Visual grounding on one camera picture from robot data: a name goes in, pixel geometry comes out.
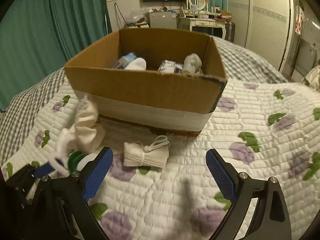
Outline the blue white tissue pack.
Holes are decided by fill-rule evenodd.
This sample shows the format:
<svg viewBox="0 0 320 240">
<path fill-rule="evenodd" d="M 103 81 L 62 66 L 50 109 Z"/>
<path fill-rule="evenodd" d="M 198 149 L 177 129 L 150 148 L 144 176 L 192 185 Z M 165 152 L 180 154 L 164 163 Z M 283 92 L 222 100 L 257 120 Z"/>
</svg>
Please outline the blue white tissue pack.
<svg viewBox="0 0 320 240">
<path fill-rule="evenodd" d="M 125 69 L 133 60 L 138 58 L 135 53 L 128 53 L 118 59 L 112 66 L 113 69 Z"/>
</svg>

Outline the white suitcase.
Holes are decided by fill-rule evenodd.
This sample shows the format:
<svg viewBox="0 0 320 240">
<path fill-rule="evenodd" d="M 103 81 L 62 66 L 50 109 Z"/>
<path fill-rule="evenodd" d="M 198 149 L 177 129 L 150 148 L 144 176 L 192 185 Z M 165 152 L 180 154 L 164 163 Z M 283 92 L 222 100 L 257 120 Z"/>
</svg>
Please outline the white suitcase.
<svg viewBox="0 0 320 240">
<path fill-rule="evenodd" d="M 149 25 L 146 22 L 142 23 L 130 23 L 128 28 L 149 28 Z"/>
</svg>

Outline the green curtain left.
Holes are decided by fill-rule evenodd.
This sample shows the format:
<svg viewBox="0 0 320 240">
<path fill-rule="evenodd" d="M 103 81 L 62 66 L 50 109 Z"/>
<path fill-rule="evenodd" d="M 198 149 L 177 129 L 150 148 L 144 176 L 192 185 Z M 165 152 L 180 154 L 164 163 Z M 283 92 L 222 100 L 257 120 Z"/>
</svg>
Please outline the green curtain left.
<svg viewBox="0 0 320 240">
<path fill-rule="evenodd" d="M 14 0 L 1 20 L 1 108 L 110 31 L 106 0 Z"/>
</svg>

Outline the brown cardboard box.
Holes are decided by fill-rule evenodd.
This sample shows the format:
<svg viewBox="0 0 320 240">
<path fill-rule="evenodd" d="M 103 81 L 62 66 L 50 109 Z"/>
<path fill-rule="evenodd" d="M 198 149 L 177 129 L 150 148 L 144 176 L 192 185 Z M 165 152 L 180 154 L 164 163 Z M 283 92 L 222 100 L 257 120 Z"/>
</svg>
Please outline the brown cardboard box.
<svg viewBox="0 0 320 240">
<path fill-rule="evenodd" d="M 135 53 L 145 71 L 113 69 L 122 56 Z M 163 73 L 164 60 L 183 63 L 197 54 L 202 73 Z M 131 124 L 177 134 L 198 135 L 208 122 L 227 84 L 214 39 L 179 29 L 129 28 L 111 33 L 65 64 L 77 96 L 87 93 L 99 114 Z"/>
</svg>

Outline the green white round object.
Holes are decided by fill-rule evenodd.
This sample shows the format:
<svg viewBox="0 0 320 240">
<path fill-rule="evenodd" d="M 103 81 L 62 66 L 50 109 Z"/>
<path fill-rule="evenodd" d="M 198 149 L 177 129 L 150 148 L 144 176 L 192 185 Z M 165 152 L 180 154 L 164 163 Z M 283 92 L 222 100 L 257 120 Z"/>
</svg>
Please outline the green white round object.
<svg viewBox="0 0 320 240">
<path fill-rule="evenodd" d="M 93 161 L 96 156 L 96 153 L 84 154 L 81 151 L 75 151 L 71 153 L 67 161 L 69 172 L 72 173 L 74 171 L 81 171 L 85 165 L 88 162 Z"/>
</svg>

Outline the white sock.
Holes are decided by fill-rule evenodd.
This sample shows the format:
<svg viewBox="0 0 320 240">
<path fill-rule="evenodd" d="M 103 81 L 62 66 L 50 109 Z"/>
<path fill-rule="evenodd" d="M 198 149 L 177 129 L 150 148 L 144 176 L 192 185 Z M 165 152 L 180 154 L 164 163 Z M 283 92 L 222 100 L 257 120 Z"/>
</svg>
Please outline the white sock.
<svg viewBox="0 0 320 240">
<path fill-rule="evenodd" d="M 126 67 L 125 70 L 136 70 L 136 71 L 145 71 L 146 70 L 146 61 L 138 57 L 131 61 Z"/>
</svg>

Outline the white clothes pile on chair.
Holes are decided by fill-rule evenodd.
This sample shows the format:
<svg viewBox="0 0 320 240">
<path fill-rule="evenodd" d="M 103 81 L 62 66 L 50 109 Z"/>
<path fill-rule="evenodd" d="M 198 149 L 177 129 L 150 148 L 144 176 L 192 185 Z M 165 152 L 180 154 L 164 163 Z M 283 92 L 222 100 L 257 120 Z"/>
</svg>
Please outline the white clothes pile on chair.
<svg viewBox="0 0 320 240">
<path fill-rule="evenodd" d="M 320 65 L 318 64 L 315 68 L 310 70 L 310 72 L 303 78 L 303 83 L 314 89 L 315 91 L 320 91 Z"/>
</svg>

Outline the white dressing table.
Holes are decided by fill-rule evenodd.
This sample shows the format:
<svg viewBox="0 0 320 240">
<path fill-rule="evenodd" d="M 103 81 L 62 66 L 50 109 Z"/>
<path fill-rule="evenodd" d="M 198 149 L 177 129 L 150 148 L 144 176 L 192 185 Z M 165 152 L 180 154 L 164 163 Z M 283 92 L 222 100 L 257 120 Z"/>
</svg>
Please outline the white dressing table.
<svg viewBox="0 0 320 240">
<path fill-rule="evenodd" d="M 218 19 L 204 19 L 204 18 L 187 18 L 179 17 L 177 20 L 177 29 L 193 31 L 193 27 L 207 27 L 217 28 L 222 30 L 222 39 L 226 37 L 226 22 Z"/>
</svg>

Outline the cream drawstring cloth pouch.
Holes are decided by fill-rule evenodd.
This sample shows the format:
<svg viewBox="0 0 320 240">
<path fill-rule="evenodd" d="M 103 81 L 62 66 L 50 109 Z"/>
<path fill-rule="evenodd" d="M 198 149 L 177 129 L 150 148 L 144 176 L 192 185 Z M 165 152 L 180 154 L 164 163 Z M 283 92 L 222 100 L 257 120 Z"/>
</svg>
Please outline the cream drawstring cloth pouch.
<svg viewBox="0 0 320 240">
<path fill-rule="evenodd" d="M 55 151 L 49 157 L 50 164 L 61 176 L 66 177 L 71 174 L 67 167 L 71 153 L 75 151 L 84 154 L 96 153 L 100 147 L 105 131 L 102 125 L 97 123 L 98 116 L 96 103 L 90 96 L 84 95 L 78 104 L 72 126 L 61 130 Z"/>
</svg>

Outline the dark suitcase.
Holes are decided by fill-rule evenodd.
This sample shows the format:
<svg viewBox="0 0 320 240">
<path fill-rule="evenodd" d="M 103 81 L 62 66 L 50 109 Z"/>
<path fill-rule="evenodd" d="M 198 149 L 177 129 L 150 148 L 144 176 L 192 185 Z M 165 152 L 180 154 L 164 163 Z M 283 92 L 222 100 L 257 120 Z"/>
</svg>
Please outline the dark suitcase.
<svg viewBox="0 0 320 240">
<path fill-rule="evenodd" d="M 234 37 L 235 37 L 235 23 L 232 21 L 226 22 L 225 28 L 226 28 L 225 40 L 233 43 Z"/>
</svg>

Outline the white face mask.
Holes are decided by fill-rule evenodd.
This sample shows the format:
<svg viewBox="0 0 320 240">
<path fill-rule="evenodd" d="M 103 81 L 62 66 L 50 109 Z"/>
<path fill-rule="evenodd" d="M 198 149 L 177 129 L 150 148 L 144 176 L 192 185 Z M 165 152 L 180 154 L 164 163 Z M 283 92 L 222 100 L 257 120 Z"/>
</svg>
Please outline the white face mask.
<svg viewBox="0 0 320 240">
<path fill-rule="evenodd" d="M 169 158 L 169 140 L 166 135 L 159 135 L 150 145 L 140 142 L 124 142 L 125 167 L 165 168 Z"/>
</svg>

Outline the grey checked bed sheet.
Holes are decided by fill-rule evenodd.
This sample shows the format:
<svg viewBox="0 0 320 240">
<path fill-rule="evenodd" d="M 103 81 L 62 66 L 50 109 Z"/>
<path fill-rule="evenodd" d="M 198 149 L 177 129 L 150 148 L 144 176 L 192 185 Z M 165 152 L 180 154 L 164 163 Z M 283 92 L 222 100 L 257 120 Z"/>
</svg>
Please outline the grey checked bed sheet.
<svg viewBox="0 0 320 240">
<path fill-rule="evenodd" d="M 287 79 L 255 52 L 215 37 L 228 78 L 253 83 L 285 83 Z M 34 126 L 35 118 L 59 91 L 65 81 L 63 68 L 17 94 L 1 113 L 1 164 L 22 146 Z"/>
</svg>

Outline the floral tissue pack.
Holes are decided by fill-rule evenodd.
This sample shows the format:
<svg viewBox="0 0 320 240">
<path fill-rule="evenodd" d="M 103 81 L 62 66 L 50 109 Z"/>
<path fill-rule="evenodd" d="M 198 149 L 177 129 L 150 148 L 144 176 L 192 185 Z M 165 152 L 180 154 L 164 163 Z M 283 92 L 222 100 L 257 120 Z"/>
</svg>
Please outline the floral tissue pack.
<svg viewBox="0 0 320 240">
<path fill-rule="evenodd" d="M 183 64 L 177 63 L 175 61 L 164 60 L 158 71 L 163 73 L 180 73 L 183 69 Z"/>
</svg>

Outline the grey small refrigerator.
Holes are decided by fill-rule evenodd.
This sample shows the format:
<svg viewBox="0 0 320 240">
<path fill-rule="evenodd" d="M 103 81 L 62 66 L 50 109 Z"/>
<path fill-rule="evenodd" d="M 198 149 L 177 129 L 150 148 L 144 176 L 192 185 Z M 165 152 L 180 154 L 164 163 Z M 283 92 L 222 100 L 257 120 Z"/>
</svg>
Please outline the grey small refrigerator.
<svg viewBox="0 0 320 240">
<path fill-rule="evenodd" d="M 147 13 L 150 28 L 177 28 L 177 14 L 175 11 L 157 11 Z"/>
</svg>

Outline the white louvered wardrobe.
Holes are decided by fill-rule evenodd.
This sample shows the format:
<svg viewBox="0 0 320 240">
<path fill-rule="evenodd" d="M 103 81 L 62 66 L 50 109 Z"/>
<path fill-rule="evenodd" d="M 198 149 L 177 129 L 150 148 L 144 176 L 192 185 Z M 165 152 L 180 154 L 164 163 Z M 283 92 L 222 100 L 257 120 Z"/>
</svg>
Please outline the white louvered wardrobe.
<svg viewBox="0 0 320 240">
<path fill-rule="evenodd" d="M 290 26 L 290 0 L 228 0 L 235 24 L 234 43 L 280 70 Z"/>
</svg>

